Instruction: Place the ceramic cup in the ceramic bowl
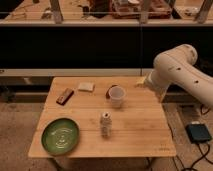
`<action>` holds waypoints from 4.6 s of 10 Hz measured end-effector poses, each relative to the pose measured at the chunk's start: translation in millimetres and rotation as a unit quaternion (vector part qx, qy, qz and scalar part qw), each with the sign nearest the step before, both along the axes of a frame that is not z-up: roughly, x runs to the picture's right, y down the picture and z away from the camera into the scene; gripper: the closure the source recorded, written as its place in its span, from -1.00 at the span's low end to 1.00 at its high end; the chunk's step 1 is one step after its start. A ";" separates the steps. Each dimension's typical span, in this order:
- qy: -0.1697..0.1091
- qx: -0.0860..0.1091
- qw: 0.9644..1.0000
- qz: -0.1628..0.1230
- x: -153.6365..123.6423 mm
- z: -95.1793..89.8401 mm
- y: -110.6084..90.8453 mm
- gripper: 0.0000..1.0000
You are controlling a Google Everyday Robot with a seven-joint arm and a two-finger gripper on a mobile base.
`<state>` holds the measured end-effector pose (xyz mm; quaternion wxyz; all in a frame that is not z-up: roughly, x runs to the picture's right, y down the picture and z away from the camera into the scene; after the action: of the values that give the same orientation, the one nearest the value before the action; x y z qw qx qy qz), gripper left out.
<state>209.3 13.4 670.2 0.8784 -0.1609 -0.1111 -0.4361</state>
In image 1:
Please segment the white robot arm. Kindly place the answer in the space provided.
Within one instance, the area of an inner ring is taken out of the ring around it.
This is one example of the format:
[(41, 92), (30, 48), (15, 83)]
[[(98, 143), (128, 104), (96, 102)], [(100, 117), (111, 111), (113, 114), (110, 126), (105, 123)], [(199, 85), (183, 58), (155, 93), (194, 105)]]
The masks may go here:
[(171, 84), (183, 88), (206, 107), (213, 108), (213, 77), (194, 67), (198, 58), (196, 49), (182, 44), (161, 52), (153, 61), (153, 70), (144, 84), (161, 98)]

